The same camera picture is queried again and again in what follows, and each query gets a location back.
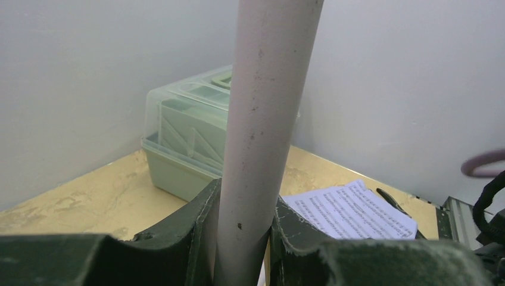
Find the lilac perforated music stand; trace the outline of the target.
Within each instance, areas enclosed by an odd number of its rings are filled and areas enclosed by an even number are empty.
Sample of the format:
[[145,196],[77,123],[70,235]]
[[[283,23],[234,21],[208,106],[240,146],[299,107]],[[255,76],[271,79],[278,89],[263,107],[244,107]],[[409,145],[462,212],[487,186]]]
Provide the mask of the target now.
[[255,285],[322,1],[240,1],[217,226],[215,285]]

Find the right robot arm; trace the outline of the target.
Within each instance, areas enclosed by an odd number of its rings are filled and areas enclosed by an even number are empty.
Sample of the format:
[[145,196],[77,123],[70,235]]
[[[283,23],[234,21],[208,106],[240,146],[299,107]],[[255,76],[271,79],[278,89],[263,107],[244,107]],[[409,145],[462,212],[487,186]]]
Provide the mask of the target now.
[[504,210],[498,212],[491,221],[485,218],[485,210],[502,189],[504,172],[484,186],[472,209],[473,221],[481,232],[477,240],[482,244],[474,253],[488,271],[493,285],[504,285]]

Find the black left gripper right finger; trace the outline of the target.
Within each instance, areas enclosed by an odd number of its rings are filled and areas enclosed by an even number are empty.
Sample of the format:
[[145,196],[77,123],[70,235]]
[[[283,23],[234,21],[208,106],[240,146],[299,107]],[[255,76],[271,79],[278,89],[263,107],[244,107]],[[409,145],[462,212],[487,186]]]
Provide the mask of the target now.
[[278,199],[270,285],[492,285],[479,258],[447,240],[336,240]]

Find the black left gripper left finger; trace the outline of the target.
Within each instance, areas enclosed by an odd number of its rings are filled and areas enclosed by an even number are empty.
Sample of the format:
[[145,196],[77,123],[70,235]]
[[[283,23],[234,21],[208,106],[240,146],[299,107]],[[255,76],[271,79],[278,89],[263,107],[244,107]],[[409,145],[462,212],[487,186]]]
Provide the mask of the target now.
[[221,181],[131,240],[4,235],[2,285],[211,285]]

